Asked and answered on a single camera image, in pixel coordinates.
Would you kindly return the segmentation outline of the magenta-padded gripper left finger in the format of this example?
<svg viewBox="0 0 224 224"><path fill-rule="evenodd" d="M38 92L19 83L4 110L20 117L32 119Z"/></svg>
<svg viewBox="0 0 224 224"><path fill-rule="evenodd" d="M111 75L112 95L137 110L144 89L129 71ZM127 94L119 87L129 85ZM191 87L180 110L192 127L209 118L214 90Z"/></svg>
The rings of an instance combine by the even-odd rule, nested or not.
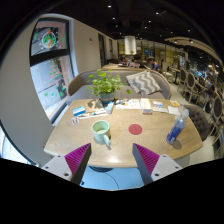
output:
<svg viewBox="0 0 224 224"><path fill-rule="evenodd" d="M91 144L88 143L66 155L55 156L42 169L79 185L91 153Z"/></svg>

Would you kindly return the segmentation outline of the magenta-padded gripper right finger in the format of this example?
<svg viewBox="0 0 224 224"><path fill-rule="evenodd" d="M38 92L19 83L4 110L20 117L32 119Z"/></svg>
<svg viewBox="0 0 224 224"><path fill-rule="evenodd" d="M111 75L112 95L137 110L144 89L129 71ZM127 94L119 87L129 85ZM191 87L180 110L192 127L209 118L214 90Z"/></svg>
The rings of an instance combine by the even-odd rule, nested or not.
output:
<svg viewBox="0 0 224 224"><path fill-rule="evenodd" d="M158 155L136 143L133 144L132 153L145 185L182 169L167 154Z"/></svg>

